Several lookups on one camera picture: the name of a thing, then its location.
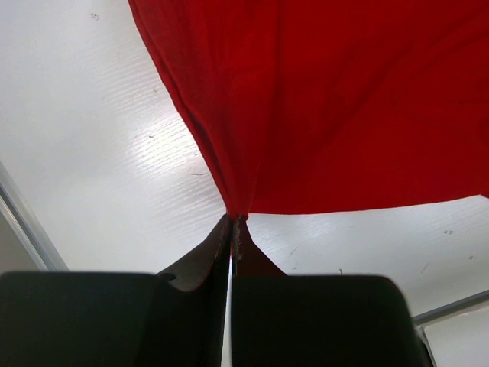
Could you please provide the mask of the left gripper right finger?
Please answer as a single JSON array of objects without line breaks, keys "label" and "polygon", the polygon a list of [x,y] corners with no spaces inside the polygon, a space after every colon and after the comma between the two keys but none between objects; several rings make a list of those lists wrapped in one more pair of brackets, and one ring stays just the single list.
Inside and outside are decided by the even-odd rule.
[{"label": "left gripper right finger", "polygon": [[288,275],[233,229],[235,366],[427,366],[404,296],[376,275]]}]

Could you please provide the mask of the aluminium table edge rail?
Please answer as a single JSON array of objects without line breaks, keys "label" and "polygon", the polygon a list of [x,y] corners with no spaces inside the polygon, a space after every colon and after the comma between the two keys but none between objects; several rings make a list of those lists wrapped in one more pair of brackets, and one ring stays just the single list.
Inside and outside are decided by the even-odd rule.
[{"label": "aluminium table edge rail", "polygon": [[[21,197],[5,166],[1,166],[1,211],[19,242],[39,269],[48,271],[68,269],[27,202]],[[488,291],[482,291],[416,315],[413,317],[413,322],[416,325],[428,326],[487,308]]]}]

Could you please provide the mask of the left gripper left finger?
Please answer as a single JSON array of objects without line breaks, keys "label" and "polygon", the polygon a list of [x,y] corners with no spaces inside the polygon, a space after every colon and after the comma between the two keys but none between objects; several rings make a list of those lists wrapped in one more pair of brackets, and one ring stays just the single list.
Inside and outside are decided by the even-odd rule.
[{"label": "left gripper left finger", "polygon": [[232,221],[157,274],[1,277],[3,366],[218,366]]}]

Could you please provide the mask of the red t shirt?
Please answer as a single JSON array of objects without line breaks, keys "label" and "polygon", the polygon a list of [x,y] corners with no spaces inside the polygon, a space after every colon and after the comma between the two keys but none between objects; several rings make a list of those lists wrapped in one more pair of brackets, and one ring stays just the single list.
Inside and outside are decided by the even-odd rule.
[{"label": "red t shirt", "polygon": [[486,1],[132,1],[231,216],[488,194]]}]

